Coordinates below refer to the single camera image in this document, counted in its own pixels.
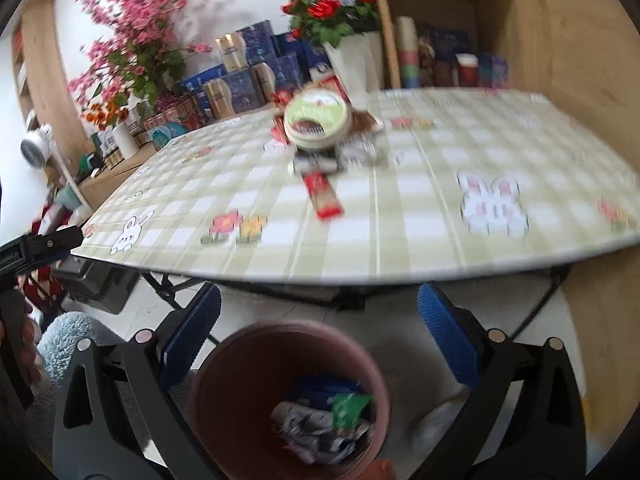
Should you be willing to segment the left hand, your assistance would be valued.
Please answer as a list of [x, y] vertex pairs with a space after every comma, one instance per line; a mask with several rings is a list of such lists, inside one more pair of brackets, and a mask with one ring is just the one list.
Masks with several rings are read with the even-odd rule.
[[37, 350], [40, 327], [30, 317], [32, 307], [17, 281], [1, 281], [1, 393], [17, 387], [38, 388], [44, 381], [43, 360]]

